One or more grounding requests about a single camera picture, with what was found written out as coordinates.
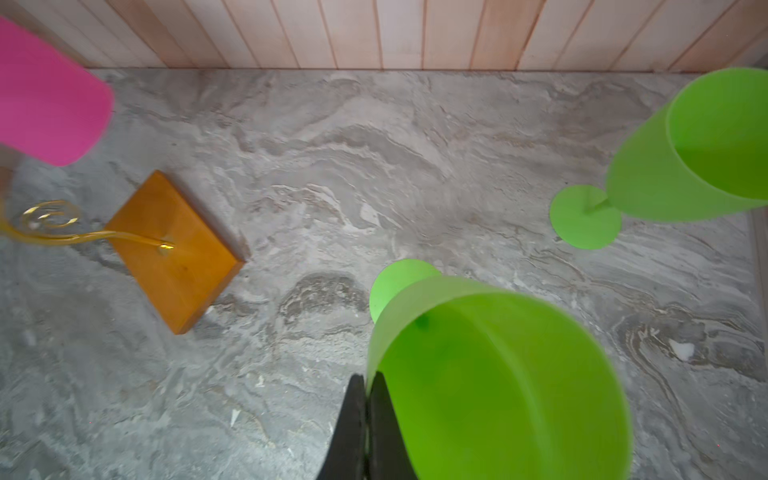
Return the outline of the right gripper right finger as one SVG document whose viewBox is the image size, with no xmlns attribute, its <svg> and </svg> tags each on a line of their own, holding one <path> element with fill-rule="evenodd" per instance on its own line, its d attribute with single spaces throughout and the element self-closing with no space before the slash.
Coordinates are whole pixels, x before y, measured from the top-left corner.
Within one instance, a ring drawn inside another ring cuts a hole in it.
<svg viewBox="0 0 768 480">
<path fill-rule="evenodd" d="M 369 479 L 416 480 L 385 376 L 377 372 L 367 402 Z"/>
</svg>

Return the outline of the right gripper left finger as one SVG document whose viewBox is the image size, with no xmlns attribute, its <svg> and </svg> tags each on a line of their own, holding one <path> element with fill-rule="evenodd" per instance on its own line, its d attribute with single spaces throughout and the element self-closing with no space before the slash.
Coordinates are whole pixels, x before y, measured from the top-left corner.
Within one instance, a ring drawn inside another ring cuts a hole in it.
<svg viewBox="0 0 768 480">
<path fill-rule="evenodd" d="M 351 376 L 325 461 L 317 480 L 361 480 L 366 469 L 366 390 L 364 377 Z"/>
</svg>

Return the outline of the green wine glass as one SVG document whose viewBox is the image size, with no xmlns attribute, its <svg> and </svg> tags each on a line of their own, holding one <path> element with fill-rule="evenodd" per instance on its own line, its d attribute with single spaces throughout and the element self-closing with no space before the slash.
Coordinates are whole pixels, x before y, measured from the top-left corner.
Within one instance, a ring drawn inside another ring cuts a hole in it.
<svg viewBox="0 0 768 480">
<path fill-rule="evenodd" d="M 695 222 L 767 204 L 767 72 L 728 68 L 698 77 L 619 148 L 604 188 L 573 185 L 549 219 L 567 244 L 612 243 L 623 216 Z"/>
<path fill-rule="evenodd" d="M 367 373 L 382 374 L 421 479 L 625 479 L 628 401 L 552 304 L 415 259 L 375 279 Z"/>
</svg>

